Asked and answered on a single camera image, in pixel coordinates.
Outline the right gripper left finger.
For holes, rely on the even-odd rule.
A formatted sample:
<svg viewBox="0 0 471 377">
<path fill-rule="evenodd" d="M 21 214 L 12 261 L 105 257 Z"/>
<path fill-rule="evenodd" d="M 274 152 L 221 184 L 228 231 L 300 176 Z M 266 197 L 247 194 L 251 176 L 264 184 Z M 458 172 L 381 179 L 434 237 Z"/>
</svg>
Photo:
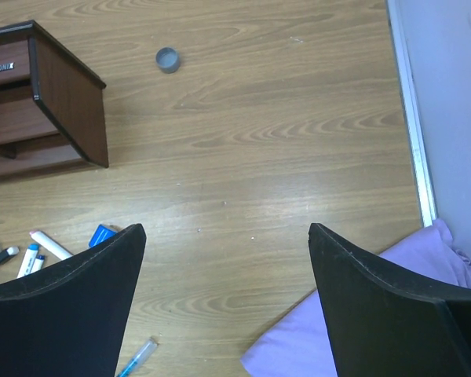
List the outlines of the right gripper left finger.
<svg viewBox="0 0 471 377">
<path fill-rule="evenodd" d="M 130 225 L 0 284 L 0 376 L 113 376 L 146 239 Z"/>
</svg>

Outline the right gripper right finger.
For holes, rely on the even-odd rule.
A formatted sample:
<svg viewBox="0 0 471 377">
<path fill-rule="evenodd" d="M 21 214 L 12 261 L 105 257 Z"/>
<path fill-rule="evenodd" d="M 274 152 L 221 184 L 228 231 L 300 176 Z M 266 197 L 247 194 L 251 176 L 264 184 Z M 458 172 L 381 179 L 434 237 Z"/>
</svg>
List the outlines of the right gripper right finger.
<svg viewBox="0 0 471 377">
<path fill-rule="evenodd" d="M 471 376 L 471 289 L 414 273 L 326 226 L 309 254 L 340 376 Z"/>
</svg>

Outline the clear blue pen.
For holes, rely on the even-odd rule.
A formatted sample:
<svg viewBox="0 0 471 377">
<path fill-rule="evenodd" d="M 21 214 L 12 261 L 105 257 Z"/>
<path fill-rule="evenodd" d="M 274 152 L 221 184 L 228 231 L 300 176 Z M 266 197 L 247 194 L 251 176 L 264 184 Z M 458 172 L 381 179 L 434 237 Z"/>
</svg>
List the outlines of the clear blue pen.
<svg viewBox="0 0 471 377">
<path fill-rule="evenodd" d="M 128 377 L 137 371 L 145 361 L 156 351 L 158 343 L 149 338 L 144 345 L 130 358 L 126 366 L 116 375 L 117 377 Z"/>
</svg>

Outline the black white marker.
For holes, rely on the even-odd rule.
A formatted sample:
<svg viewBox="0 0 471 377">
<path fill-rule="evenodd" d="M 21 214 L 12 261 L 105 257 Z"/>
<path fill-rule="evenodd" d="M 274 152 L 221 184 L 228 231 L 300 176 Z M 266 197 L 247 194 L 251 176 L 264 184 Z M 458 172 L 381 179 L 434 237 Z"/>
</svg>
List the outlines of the black white marker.
<svg viewBox="0 0 471 377">
<path fill-rule="evenodd" d="M 19 247 L 8 247 L 0 252 L 0 265 L 10 260 L 15 255 L 19 254 Z"/>
</svg>

